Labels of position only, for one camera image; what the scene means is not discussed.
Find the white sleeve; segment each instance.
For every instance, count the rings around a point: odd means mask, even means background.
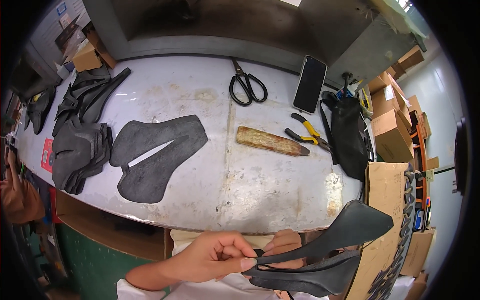
[[[150,292],[132,286],[125,279],[117,282],[118,300],[161,300],[167,293],[159,290]]]

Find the fingernail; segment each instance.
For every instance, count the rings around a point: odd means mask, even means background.
[[[273,247],[274,247],[274,245],[273,245],[272,242],[266,244],[265,247],[264,247],[264,252],[267,252],[267,251],[269,251],[269,250],[272,250]]]
[[[245,258],[240,261],[242,270],[250,270],[257,265],[257,260],[254,258]]]

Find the pliers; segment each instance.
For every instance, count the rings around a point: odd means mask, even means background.
[[[295,132],[293,132],[290,128],[285,129],[285,133],[299,143],[309,143],[314,145],[319,145],[325,151],[332,153],[332,146],[327,143],[324,139],[320,138],[320,134],[313,128],[310,122],[307,121],[304,117],[299,115],[298,113],[292,113],[292,118],[302,122],[302,124],[307,128],[308,132],[312,135],[312,137],[304,137],[299,136]]]

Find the wall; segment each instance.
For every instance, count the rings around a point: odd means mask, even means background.
[[[429,157],[438,156],[440,167],[454,163],[456,122],[463,116],[461,99],[463,91],[457,73],[440,48],[434,36],[425,42],[425,61],[407,71],[399,85],[407,97],[416,95],[420,106],[428,115],[432,135],[427,139]],[[437,235],[425,264],[431,285],[456,233],[462,196],[453,193],[455,171],[437,174],[430,184],[432,217],[430,225]]]

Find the scissors handle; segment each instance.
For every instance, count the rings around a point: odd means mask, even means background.
[[[255,76],[253,76],[252,74],[245,74],[243,77],[245,77],[245,82],[246,84],[243,82],[243,80],[241,79],[242,75],[240,74],[235,74],[233,77],[232,77],[232,80],[230,81],[230,88],[229,88],[229,91],[230,91],[230,96],[232,97],[232,99],[239,105],[241,106],[248,106],[250,104],[252,104],[253,101],[255,102],[258,102],[258,103],[262,103],[264,102],[265,100],[267,100],[267,97],[268,97],[268,92],[267,92],[267,88],[265,87],[265,85],[258,79],[256,78]],[[260,87],[262,88],[263,92],[264,92],[264,97],[262,99],[258,99],[255,95],[255,93],[253,92],[253,89],[252,89],[252,85],[250,83],[250,79],[252,79],[253,81],[255,81],[256,83],[258,83],[260,85]],[[241,85],[241,87],[243,88],[243,90],[245,91],[245,93],[247,94],[247,98],[248,98],[248,102],[243,102],[243,101],[240,101],[236,96],[235,96],[235,93],[233,92],[233,85],[235,84],[235,81],[238,81]]]

